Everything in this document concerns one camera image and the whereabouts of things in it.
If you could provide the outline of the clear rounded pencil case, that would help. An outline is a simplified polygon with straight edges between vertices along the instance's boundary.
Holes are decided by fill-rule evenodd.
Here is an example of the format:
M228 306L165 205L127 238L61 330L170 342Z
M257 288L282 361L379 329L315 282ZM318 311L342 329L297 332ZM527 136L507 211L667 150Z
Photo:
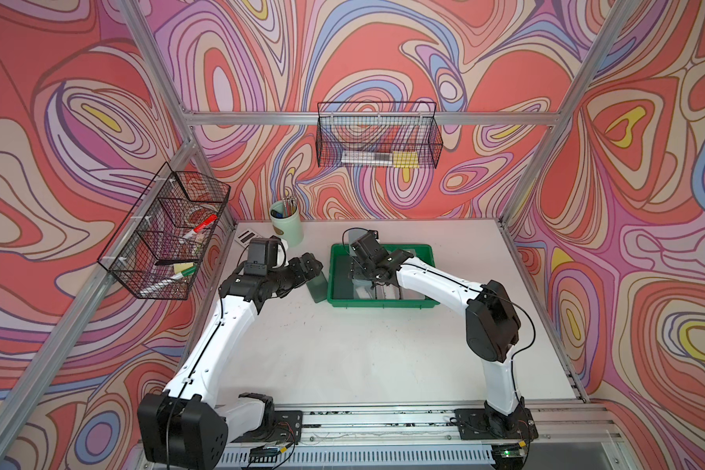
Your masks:
M398 286L377 285L375 287L375 298L379 301L399 301L403 299L403 296L401 295L401 289Z

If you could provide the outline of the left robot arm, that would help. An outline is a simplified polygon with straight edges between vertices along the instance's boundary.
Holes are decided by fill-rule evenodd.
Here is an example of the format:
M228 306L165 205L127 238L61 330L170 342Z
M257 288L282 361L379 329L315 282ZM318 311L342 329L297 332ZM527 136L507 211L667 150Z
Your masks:
M149 393L139 403L137 419L148 461L213 469L228 444L274 434L279 424L268 395L243 393L227 410L217 411L219 377L264 304L285 298L319 278L322 270L322 262L311 253L288 257L276 236L250 242L221 282L217 305L190 356L162 392Z

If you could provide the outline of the dark green pencil case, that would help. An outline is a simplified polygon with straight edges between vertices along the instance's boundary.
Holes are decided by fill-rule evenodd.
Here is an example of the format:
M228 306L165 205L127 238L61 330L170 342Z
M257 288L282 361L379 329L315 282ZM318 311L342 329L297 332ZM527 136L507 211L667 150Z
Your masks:
M335 258L332 269L333 287L332 299L335 301L347 301L354 299L354 285L351 279L351 257L348 255Z

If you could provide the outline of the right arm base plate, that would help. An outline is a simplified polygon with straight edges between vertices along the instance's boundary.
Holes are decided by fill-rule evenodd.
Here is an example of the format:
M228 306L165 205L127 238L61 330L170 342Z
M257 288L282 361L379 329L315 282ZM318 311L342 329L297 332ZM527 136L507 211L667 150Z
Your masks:
M522 403L509 415L503 415L489 405L481 409L456 409L450 423L458 428L460 439L464 441L508 440L530 443L539 437L533 415Z

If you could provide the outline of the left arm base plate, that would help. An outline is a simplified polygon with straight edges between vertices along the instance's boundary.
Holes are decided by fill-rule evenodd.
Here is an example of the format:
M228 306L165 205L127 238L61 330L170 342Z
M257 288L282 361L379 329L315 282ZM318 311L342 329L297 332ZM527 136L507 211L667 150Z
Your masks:
M262 436L265 443L297 444L303 433L304 414L300 410L276 411L274 421Z

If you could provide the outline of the teal pencil case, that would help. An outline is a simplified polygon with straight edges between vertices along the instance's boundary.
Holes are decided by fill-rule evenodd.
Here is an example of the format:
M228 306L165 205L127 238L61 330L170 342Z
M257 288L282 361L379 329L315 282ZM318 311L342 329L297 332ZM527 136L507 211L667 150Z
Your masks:
M354 288L355 300L375 300L374 284L365 279L353 279L352 287Z

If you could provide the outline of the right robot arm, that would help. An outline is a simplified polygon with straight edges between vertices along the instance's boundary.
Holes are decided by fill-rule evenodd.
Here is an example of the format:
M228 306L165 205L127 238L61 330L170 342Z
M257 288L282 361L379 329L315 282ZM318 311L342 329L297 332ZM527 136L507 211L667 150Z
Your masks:
M483 362L487 411L502 417L519 411L522 399L514 378L513 354L521 320L503 284L468 281L405 250L390 252L372 230L352 241L350 249L364 279L415 291L462 315L466 344Z

